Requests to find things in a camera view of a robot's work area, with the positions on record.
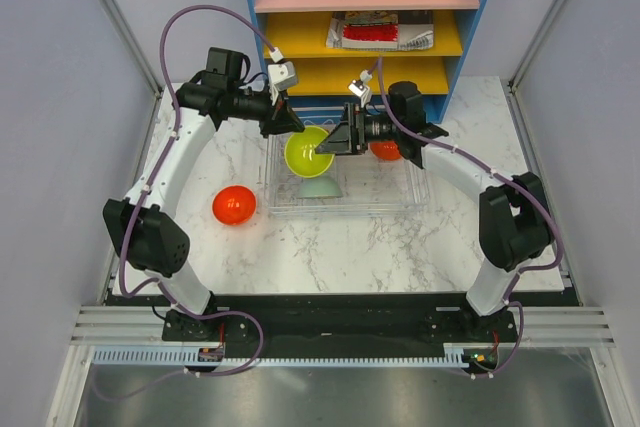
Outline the lime green bowl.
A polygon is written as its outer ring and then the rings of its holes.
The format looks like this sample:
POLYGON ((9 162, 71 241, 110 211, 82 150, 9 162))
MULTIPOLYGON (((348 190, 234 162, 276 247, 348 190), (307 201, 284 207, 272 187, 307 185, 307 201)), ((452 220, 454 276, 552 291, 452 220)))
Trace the lime green bowl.
POLYGON ((303 132, 292 134, 285 143, 284 159, 289 170, 301 178, 315 178, 329 170, 334 154, 317 154, 315 149, 329 136, 319 126, 307 126, 303 132))

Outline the clear wire dish rack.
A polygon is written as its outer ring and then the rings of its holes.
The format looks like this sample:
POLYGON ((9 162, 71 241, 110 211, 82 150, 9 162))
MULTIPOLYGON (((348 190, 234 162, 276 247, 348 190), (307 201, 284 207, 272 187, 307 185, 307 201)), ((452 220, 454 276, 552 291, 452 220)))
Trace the clear wire dish rack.
POLYGON ((429 200, 426 172, 400 158, 382 160, 371 152, 338 156, 324 173, 340 188, 339 197, 307 198, 306 179, 291 172, 284 149, 287 134, 268 139, 264 195, 275 217, 381 216, 413 212, 429 200))

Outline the red plastic bowl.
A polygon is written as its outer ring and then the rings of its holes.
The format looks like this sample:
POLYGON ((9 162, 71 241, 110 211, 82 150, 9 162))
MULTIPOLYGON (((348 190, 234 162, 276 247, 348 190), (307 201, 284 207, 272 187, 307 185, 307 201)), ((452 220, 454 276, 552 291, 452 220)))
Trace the red plastic bowl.
POLYGON ((372 142, 369 144, 371 152, 382 161, 397 161, 402 158, 397 144, 394 141, 372 142))

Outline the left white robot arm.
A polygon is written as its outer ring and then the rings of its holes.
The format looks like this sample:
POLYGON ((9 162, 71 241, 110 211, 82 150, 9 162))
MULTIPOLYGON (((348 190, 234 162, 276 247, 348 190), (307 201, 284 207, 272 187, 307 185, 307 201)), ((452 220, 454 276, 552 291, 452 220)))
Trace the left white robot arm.
POLYGON ((298 82, 295 67, 276 47, 269 55, 265 87, 253 91, 241 80, 244 54, 210 49, 205 69, 169 90, 173 123, 162 147, 124 198, 110 199, 103 208, 119 269, 132 267, 157 284, 187 314, 185 329, 198 340, 215 336, 220 318, 211 291, 189 265, 190 239, 174 217, 196 160, 224 121, 255 121, 264 137, 303 131, 288 104, 287 90, 298 82))

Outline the orange bowl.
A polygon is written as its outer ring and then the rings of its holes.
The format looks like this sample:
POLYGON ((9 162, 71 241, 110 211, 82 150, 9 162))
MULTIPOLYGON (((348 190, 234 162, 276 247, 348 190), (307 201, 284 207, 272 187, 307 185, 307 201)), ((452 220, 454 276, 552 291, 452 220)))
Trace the orange bowl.
POLYGON ((248 222, 257 208, 252 190, 242 185, 231 185, 220 190, 213 199, 212 212, 222 224, 237 226, 248 222))

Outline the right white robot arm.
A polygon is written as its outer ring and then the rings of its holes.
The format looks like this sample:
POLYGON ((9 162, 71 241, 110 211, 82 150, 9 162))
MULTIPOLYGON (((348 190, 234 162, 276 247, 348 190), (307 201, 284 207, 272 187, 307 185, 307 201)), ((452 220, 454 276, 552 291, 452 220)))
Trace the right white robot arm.
POLYGON ((467 339, 483 339, 494 328, 517 279, 555 240, 541 180, 526 172, 501 177, 460 148, 445 143, 448 133, 426 121, 423 100, 413 82, 396 82, 383 95, 383 112, 366 105, 371 90, 363 80, 349 89, 357 102, 345 105, 340 122, 315 149, 318 154, 354 156, 376 142, 392 141, 401 157, 435 175, 475 201, 479 209, 479 244, 484 260, 466 293, 469 309, 458 315, 467 339))

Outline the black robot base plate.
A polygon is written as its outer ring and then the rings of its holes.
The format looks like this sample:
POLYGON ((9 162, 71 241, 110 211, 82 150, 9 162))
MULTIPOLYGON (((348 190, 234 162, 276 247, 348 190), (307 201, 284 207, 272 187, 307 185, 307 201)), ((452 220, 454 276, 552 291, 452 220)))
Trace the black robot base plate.
POLYGON ((216 320, 165 314, 162 338, 224 342, 240 357, 436 356, 447 343, 493 345, 517 338, 507 309, 480 317, 461 293, 362 295, 226 295, 216 320))

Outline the pale green bowl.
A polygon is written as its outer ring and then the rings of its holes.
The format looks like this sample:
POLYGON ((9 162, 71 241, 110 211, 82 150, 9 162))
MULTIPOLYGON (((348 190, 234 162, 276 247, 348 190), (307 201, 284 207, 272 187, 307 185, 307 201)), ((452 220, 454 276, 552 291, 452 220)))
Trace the pale green bowl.
POLYGON ((328 199, 342 196, 343 192, 338 182, 327 175, 304 179, 297 192, 297 197, 301 199, 328 199))

